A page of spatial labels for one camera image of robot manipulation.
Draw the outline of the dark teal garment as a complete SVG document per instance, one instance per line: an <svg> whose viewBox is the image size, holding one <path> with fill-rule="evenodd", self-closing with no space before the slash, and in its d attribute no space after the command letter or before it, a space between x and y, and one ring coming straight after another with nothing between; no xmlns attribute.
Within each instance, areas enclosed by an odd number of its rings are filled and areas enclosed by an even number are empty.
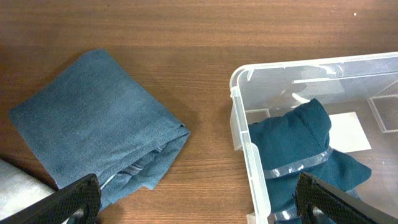
<svg viewBox="0 0 398 224"><path fill-rule="evenodd" d="M302 221L294 201L301 171L344 192L353 192L371 176L368 166L330 147L331 120L316 99L248 128L251 141L259 150L276 223Z"/></svg>

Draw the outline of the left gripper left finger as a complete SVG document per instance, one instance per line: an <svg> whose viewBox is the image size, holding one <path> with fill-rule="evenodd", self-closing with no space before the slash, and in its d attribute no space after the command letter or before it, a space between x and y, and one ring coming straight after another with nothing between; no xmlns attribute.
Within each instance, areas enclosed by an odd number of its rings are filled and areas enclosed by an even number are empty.
<svg viewBox="0 0 398 224"><path fill-rule="evenodd" d="M5 224L95 223L101 191L95 174L88 174L52 195L5 218Z"/></svg>

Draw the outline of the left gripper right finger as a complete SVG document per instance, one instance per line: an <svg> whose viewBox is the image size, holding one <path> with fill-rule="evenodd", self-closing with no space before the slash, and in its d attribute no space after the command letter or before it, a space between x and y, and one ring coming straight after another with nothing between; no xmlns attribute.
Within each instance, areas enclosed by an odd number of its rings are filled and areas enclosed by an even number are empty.
<svg viewBox="0 0 398 224"><path fill-rule="evenodd" d="M303 223L397 223L397 218L308 172L300 174L294 200Z"/></svg>

